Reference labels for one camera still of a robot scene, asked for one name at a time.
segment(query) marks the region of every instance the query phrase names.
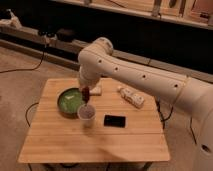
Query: wooden shelf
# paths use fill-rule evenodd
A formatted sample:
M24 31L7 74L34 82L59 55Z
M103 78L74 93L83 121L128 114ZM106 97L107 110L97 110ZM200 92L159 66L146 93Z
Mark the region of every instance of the wooden shelf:
M109 12L121 13L126 15L132 15L137 17L143 17L143 18L148 18L152 20L159 20L164 22L170 22L170 23L181 24L181 25L186 25L191 27L213 30L213 27L208 26L207 23L197 22L192 20L192 18L190 17L190 11L191 11L192 2L193 2L192 0L187 1L183 15L179 14L180 0L176 4L176 6L172 9L167 8L168 2L169 2L168 0L164 1L164 3L162 2L161 17L151 16L153 1L149 1L149 0L143 0L143 1L116 0L115 1L120 4L122 2L122 5L125 6L125 8L116 6L115 4L107 2L106 0L94 0L93 3L90 3L89 5L85 5L83 0L52 0L52 1L71 4L71 5L77 5L77 6L83 6L86 8L93 8L93 9L99 9L99 10L104 10ZM138 5L137 3L139 2L144 2L144 5Z

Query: green bowl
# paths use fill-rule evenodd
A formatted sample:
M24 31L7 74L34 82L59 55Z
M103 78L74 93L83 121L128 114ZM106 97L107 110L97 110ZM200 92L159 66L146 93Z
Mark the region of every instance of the green bowl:
M82 100L82 93L78 88L67 89L58 97L58 108L65 114L76 116L78 108L83 104L85 102Z

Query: floor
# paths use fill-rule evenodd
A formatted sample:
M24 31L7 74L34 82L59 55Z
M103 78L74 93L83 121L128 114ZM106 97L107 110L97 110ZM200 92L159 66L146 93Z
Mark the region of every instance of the floor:
M0 71L15 68L33 68L38 59L0 47ZM48 78L76 77L77 72L49 62L43 62L36 71L0 74L0 171L28 171L26 164L17 163L17 158L29 127L25 120L26 109L39 101ZM169 107L163 105L163 113ZM29 111L33 118L36 107ZM189 130L189 116L175 110L166 123L165 136L171 153L171 161L154 163L150 171L188 171L194 159L195 144ZM143 163L113 163L109 171L137 171ZM55 164L57 171L65 171ZM104 171L107 164L80 164L73 171ZM33 171L43 171L40 164L32 165Z

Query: shelf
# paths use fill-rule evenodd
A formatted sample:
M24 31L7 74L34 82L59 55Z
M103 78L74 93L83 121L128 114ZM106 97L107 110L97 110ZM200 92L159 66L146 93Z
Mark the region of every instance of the shelf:
M59 3L64 3L64 4L70 4L70 5L77 5L77 6L82 6L85 8L92 8L92 9L99 9L99 10L104 10L104 11L109 11L109 12L115 12L115 13L120 13L120 14L125 14L125 15L131 15L131 16L136 16L136 17L143 17L147 19L152 19L152 20L159 20L159 21L164 21L164 22L170 22L170 23L175 23L175 24L180 24L180 25L186 25L186 26L191 26L191 27L197 27L197 28L202 28L202 29L208 29L208 30L213 30L213 27L208 26L208 24L203 23L203 22L197 22L193 21L189 17L189 10L190 6L192 5L192 0L187 1L186 7L185 7L185 12L182 15L179 15L177 13L177 9L175 8L174 11L170 10L168 12L168 9L162 8L161 12L162 15L161 17L153 17L151 14L152 12L150 11L150 5L146 6L141 6L141 10L133 8L133 5L131 5L131 8L122 8L115 6L114 4L107 4L106 2L103 2L104 0L94 0L93 3L90 3L89 5L85 5L83 0L51 0ZM131 0L132 3L136 3L138 0Z

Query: bottle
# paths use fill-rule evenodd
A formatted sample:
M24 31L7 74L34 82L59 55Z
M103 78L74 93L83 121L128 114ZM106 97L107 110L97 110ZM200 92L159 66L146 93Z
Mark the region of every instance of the bottle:
M11 9L8 9L11 15L11 25L17 29L22 28L21 22L19 21L18 17L15 16L15 14L11 11Z
M129 88L123 88L121 86L118 86L117 91L121 94L121 97L123 97L125 100L127 100L129 103L134 105L137 108L141 108L144 102L144 98L140 96L139 94L133 92Z

